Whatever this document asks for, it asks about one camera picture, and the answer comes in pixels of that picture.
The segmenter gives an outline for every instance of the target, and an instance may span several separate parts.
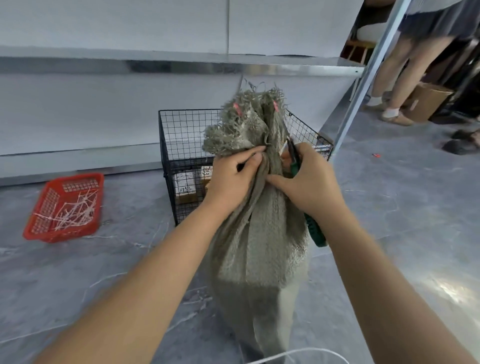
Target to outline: white sock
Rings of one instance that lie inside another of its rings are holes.
[[[394,118],[395,116],[398,116],[398,114],[400,113],[400,109],[386,109],[382,116],[384,118]]]
[[[367,106],[377,106],[377,105],[380,105],[382,103],[382,97],[379,96],[379,97],[370,97],[370,100],[368,100],[367,102]]]

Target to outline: left hand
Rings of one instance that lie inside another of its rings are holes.
[[[265,148],[257,146],[230,157],[215,157],[204,204],[213,205],[215,213],[227,218],[246,196],[250,182],[262,162]],[[238,172],[237,166],[241,163],[245,163],[245,166]]]

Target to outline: hand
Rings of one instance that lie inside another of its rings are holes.
[[[300,210],[317,218],[333,206],[345,204],[332,165],[307,143],[296,145],[301,157],[300,171],[294,178],[269,174],[267,181],[286,194]],[[283,164],[290,166],[288,152]]]
[[[212,179],[204,203],[214,205],[215,212],[225,219],[242,202],[248,192],[258,166],[262,162],[265,146],[234,154],[230,157],[215,157]],[[245,163],[238,172],[237,166]]]

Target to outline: metal pole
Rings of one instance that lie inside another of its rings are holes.
[[[360,84],[357,88],[357,92],[355,92],[355,95],[353,96],[353,99],[350,102],[350,106],[348,107],[347,112],[345,113],[343,121],[340,125],[340,129],[338,130],[338,134],[335,138],[334,150],[330,157],[331,161],[335,160],[336,153],[342,145],[343,140],[345,139],[345,135],[347,135],[353,118],[357,114],[363,98],[365,97],[365,94],[367,93],[368,88],[370,87],[370,84],[372,83],[372,80],[375,77],[378,68],[380,67],[380,63],[384,59],[388,46],[392,42],[393,36],[398,29],[398,26],[400,25],[400,22],[402,21],[408,6],[410,5],[410,1],[411,0],[397,0],[395,2],[395,5],[393,6],[392,11],[390,12],[384,34],[382,35],[382,38],[373,50],[370,61],[368,62],[365,71],[363,72]]]

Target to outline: green scissors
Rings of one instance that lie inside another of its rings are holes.
[[[301,167],[301,160],[300,154],[298,153],[295,144],[291,138],[287,138],[287,145],[288,145],[288,152],[290,153],[290,157],[292,159],[292,163],[290,164],[290,171],[292,175],[295,177],[300,170]],[[318,226],[317,222],[310,216],[305,214],[305,220],[307,221],[308,232],[312,237],[313,242],[316,246],[322,247],[327,246],[327,240],[325,235],[320,230],[320,226]]]

